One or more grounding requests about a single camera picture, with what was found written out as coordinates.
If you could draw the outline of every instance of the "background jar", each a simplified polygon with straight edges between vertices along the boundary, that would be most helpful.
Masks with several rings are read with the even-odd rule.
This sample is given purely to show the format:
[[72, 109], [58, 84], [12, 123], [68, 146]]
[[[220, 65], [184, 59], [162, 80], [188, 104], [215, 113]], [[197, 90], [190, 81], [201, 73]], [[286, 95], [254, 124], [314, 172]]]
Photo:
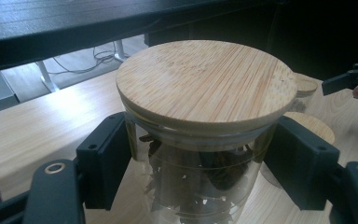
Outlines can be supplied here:
[[153, 223], [235, 223], [296, 77], [260, 50], [194, 40], [133, 55], [117, 88]]

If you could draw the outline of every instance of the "light wood tabletop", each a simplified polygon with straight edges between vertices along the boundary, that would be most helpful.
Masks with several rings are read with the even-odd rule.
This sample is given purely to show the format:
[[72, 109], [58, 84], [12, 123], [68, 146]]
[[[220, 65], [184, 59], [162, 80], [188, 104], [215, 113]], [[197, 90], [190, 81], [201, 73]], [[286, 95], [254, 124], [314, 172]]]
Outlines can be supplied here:
[[[358, 161], [358, 100], [344, 90], [322, 95], [321, 81], [305, 113], [334, 132], [339, 163]], [[0, 190], [3, 199], [26, 191], [34, 170], [47, 161], [73, 159], [77, 146], [107, 116], [123, 110], [116, 72], [0, 112]], [[144, 223], [130, 163], [111, 211], [86, 210], [88, 223]], [[300, 211], [282, 189], [259, 175], [239, 223], [329, 223], [324, 211]]]

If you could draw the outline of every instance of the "floor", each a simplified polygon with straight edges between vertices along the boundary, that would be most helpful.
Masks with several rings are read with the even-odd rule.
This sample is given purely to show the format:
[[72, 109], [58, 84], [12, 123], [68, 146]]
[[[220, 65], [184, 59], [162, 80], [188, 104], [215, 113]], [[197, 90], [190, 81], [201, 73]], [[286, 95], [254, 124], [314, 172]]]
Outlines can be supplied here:
[[[123, 39], [122, 43], [127, 57], [147, 48], [143, 35]], [[59, 55], [44, 60], [44, 63], [53, 82], [63, 89], [118, 69], [121, 62], [113, 57], [116, 51], [116, 44], [110, 42], [95, 48]], [[42, 74], [36, 63], [3, 70], [2, 74], [20, 103], [50, 93], [42, 82]]]

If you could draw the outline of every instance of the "lid wood grain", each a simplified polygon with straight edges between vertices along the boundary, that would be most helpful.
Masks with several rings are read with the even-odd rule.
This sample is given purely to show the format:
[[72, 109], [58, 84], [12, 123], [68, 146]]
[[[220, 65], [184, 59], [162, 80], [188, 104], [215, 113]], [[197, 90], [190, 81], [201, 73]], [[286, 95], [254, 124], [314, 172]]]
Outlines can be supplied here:
[[131, 56], [117, 72], [123, 104], [137, 117], [192, 133], [263, 127], [296, 97], [296, 76], [275, 57], [243, 45], [190, 40]]

